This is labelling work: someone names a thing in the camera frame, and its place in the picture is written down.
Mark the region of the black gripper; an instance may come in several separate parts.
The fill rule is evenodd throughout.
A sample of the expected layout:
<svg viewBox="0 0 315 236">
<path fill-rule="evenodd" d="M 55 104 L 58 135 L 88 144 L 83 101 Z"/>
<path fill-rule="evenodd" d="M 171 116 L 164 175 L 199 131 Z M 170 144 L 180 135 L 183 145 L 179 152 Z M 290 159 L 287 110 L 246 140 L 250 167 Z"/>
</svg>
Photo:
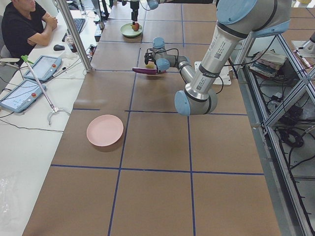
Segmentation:
<svg viewBox="0 0 315 236">
<path fill-rule="evenodd" d="M 134 21 L 138 20 L 139 1 L 138 0 L 131 0 L 130 1 L 130 8 L 131 8 L 132 25 L 134 25 Z"/>
<path fill-rule="evenodd" d="M 146 50 L 145 55 L 144 55 L 145 64 L 149 64 L 150 62 L 152 62 L 153 64 L 156 64 L 156 58 L 155 58 L 156 52 L 157 51 L 153 48 L 148 48 Z"/>
</svg>

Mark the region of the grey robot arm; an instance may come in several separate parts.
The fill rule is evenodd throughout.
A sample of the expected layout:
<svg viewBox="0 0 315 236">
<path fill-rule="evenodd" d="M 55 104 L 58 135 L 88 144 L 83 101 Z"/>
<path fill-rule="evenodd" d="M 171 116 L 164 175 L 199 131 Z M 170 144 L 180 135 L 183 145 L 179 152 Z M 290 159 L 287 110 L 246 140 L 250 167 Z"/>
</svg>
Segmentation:
<svg viewBox="0 0 315 236">
<path fill-rule="evenodd" d="M 220 0 L 216 4 L 217 23 L 212 42 L 198 69 L 187 57 L 170 55 L 163 38 L 153 41 L 145 63 L 154 62 L 158 71 L 170 67 L 179 70 L 186 82 L 185 88 L 176 92 L 176 111 L 184 116 L 212 112 L 217 106 L 217 95 L 212 84 L 219 77 L 239 41 L 251 33 L 254 37 L 277 35 L 288 29 L 291 15 L 289 0 Z"/>
</svg>

